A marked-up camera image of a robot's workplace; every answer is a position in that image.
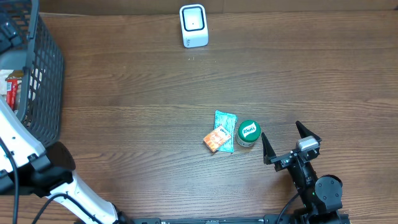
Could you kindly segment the green lid jar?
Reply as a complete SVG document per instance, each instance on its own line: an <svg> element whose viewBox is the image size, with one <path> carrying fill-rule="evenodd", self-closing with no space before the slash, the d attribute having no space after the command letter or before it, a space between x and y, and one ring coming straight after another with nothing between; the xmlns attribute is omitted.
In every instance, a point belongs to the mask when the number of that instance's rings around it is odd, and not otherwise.
<svg viewBox="0 0 398 224"><path fill-rule="evenodd" d="M259 139L261 127L254 120L243 121L238 128L236 142L242 147L251 147Z"/></svg>

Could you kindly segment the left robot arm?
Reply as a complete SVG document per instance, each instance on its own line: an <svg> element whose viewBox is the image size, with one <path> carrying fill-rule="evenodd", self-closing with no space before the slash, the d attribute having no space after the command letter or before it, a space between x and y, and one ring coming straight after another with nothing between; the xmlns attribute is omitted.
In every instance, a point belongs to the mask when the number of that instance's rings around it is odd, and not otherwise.
<svg viewBox="0 0 398 224"><path fill-rule="evenodd" d="M1 67L23 73L19 109L1 102L1 193L45 197L84 223L128 223L82 181L59 140L65 62L34 6L1 6Z"/></svg>

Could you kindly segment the red stick sachet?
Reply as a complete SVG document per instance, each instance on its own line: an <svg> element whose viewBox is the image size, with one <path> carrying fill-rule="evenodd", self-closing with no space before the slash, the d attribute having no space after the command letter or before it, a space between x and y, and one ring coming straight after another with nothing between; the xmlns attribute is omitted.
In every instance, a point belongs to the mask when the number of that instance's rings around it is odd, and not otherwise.
<svg viewBox="0 0 398 224"><path fill-rule="evenodd" d="M16 78L7 79L6 102L9 105L10 109L13 111L15 110L17 91L18 91L18 79Z"/></svg>

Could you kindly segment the orange small box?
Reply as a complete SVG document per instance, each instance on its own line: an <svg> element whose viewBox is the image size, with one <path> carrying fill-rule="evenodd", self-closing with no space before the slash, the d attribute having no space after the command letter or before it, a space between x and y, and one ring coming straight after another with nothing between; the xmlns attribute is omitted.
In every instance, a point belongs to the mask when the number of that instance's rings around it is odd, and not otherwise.
<svg viewBox="0 0 398 224"><path fill-rule="evenodd" d="M207 134L203 141L211 152L216 152L231 138L231 134L222 125L218 126L212 132Z"/></svg>

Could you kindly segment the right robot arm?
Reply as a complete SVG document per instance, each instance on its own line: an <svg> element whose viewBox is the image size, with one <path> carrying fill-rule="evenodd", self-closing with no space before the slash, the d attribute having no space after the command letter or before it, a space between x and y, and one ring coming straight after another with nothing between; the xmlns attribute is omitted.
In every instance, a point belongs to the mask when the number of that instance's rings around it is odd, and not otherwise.
<svg viewBox="0 0 398 224"><path fill-rule="evenodd" d="M300 134L289 153L277 156L268 138L261 134L263 159L275 171L288 170L297 193L285 204L272 223L349 223L349 216L340 215L343 183L335 175L317 176L311 160L320 155L321 137L300 121L295 125Z"/></svg>

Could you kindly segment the brown snack pouch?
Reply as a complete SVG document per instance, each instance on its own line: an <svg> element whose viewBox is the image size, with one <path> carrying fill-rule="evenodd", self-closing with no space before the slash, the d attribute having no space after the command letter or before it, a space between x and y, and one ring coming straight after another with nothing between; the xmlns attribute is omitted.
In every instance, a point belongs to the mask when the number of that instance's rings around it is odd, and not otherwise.
<svg viewBox="0 0 398 224"><path fill-rule="evenodd" d="M2 96L7 94L7 79L9 77L16 78L17 84L20 85L22 83L22 77L24 73L22 70L1 70L1 86L0 92Z"/></svg>

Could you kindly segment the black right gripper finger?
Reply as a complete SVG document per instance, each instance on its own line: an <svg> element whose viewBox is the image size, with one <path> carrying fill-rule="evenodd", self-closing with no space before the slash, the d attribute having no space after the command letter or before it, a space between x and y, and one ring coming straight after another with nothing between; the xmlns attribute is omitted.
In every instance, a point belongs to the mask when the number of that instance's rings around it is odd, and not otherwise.
<svg viewBox="0 0 398 224"><path fill-rule="evenodd" d="M309 136L312 136L312 137L314 137L318 142L321 142L321 141L322 141L321 137L319 137L318 135L316 135L315 133L313 133L311 130L307 129L300 121L296 121L295 124L296 124L296 127L297 127L297 129L298 129L299 135L300 135L300 137L301 137L302 139L303 139L303 138L306 138L306 137L309 137Z"/></svg>
<svg viewBox="0 0 398 224"><path fill-rule="evenodd" d="M263 160L265 164L273 164L274 159L276 158L276 154L268 140L268 138L265 135L265 132L261 133L261 139L262 139L262 146L263 146Z"/></svg>

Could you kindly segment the teal wipes packet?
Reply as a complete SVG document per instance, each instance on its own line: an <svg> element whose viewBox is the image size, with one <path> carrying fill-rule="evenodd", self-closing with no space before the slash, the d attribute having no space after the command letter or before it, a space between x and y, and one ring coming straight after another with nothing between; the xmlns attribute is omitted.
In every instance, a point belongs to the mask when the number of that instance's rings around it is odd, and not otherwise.
<svg viewBox="0 0 398 224"><path fill-rule="evenodd" d="M234 152L234 130L237 120L238 118L235 114L225 113L218 110L215 111L214 128L222 125L222 127L224 127L231 135L231 138L218 148L219 151L230 153Z"/></svg>

